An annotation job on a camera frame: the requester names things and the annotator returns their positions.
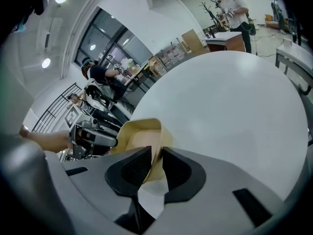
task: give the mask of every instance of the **bag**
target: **bag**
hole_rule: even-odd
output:
[[[248,23],[249,23],[249,26],[250,26],[249,35],[255,36],[255,34],[256,34],[255,26],[254,26],[253,20],[249,16],[248,12],[246,13],[246,18],[248,19]]]

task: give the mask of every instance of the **staircase railing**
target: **staircase railing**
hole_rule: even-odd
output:
[[[67,97],[72,93],[79,93],[82,89],[76,84],[72,84],[61,95],[59,95],[50,106],[45,110],[42,116],[37,121],[32,131],[47,133],[56,120],[57,116],[62,112],[68,104]]]

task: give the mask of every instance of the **wooden desk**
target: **wooden desk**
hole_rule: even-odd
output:
[[[241,32],[218,32],[215,38],[202,39],[206,42],[211,52],[219,50],[237,50],[245,52],[245,44]]]

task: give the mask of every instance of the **air conditioner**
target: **air conditioner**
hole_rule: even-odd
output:
[[[62,22],[62,18],[40,20],[37,33],[37,52],[42,52],[43,50],[50,52],[54,46],[57,46]]]

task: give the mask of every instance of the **table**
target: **table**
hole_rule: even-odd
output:
[[[238,50],[245,52],[245,44],[241,32],[218,32],[215,38],[202,39],[206,42],[211,52],[219,50]]]
[[[131,82],[135,83],[138,88],[140,88],[144,93],[146,93],[141,87],[140,87],[140,83],[136,81],[136,78],[138,77],[138,75],[140,73],[142,73],[145,77],[149,78],[152,82],[156,82],[156,80],[154,78],[152,78],[151,76],[149,76],[149,74],[144,70],[145,67],[147,67],[147,63],[145,63],[144,65],[142,65],[140,67],[140,69],[134,74],[131,76],[131,78],[126,81],[125,83],[125,86],[128,86]],[[148,89],[150,89],[150,87],[145,83],[145,82],[141,82],[145,87],[147,87]]]
[[[282,44],[276,49],[276,67],[279,68],[280,62],[286,65],[285,74],[291,68],[308,83],[308,94],[313,87],[313,55],[297,44]]]
[[[292,83],[266,60],[239,51],[194,57],[161,77],[132,120],[158,118],[173,147],[231,162],[285,200],[308,144]]]

